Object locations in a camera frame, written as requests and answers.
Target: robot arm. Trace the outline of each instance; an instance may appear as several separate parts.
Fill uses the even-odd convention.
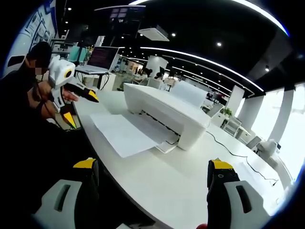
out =
[[[74,77],[75,65],[73,63],[60,60],[58,55],[52,58],[49,70],[49,84],[52,87],[50,100],[53,102],[57,112],[62,115],[64,121],[72,128],[76,128],[75,121],[68,111],[62,96],[63,88],[92,102],[98,103],[99,99],[93,90],[86,88]]]

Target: potted plant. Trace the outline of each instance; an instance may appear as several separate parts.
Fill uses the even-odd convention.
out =
[[[229,108],[221,109],[220,113],[224,114],[227,117],[231,117],[232,116],[232,111]]]

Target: printer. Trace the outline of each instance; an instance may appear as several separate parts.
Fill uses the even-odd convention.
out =
[[[210,125],[211,118],[203,110],[167,91],[125,83],[124,95],[129,112],[176,136],[174,142],[157,147],[164,153],[172,146],[190,149]]]

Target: laptop screen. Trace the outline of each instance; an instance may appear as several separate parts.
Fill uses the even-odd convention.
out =
[[[116,47],[95,47],[88,61],[88,65],[110,69],[118,50]]]

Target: white paper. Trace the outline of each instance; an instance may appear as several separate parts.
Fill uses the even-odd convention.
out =
[[[123,158],[158,145],[120,114],[92,114],[90,117],[114,150]]]

